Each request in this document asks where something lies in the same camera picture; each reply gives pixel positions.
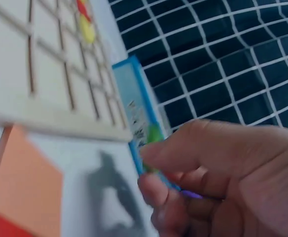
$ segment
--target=yellow piece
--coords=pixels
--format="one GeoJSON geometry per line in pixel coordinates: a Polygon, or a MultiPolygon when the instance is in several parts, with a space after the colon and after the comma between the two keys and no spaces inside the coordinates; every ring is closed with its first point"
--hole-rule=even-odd
{"type": "Polygon", "coordinates": [[[83,15],[80,15],[80,30],[87,43],[93,43],[95,40],[95,28],[93,24],[83,15]]]}

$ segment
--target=red block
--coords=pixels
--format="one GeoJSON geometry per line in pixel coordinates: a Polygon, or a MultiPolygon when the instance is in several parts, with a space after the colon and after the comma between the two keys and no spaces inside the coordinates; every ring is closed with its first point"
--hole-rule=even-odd
{"type": "Polygon", "coordinates": [[[33,237],[24,230],[0,218],[0,237],[33,237]]]}

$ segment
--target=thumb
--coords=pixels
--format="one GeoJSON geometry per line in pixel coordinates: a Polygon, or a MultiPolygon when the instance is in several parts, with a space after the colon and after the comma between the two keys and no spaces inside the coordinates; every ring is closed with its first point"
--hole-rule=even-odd
{"type": "Polygon", "coordinates": [[[243,177],[288,151],[288,129],[195,120],[163,142],[141,149],[144,162],[161,171],[187,172],[200,166],[243,177]]]}

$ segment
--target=wooden grid board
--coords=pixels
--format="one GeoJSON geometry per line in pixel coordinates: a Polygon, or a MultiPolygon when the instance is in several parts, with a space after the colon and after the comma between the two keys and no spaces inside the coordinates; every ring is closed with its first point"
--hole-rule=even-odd
{"type": "Polygon", "coordinates": [[[78,16],[75,0],[0,0],[0,123],[128,141],[99,30],[87,44],[78,16]]]}

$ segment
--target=green object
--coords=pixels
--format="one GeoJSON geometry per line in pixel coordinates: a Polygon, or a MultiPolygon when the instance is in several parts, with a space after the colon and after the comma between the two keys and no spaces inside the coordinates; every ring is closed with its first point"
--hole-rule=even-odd
{"type": "MultiPolygon", "coordinates": [[[[160,128],[157,124],[150,125],[148,127],[148,136],[147,136],[147,144],[152,142],[160,142],[164,139],[160,128]]],[[[143,167],[145,168],[146,172],[148,173],[155,173],[158,170],[151,168],[143,163],[143,167]]]]}

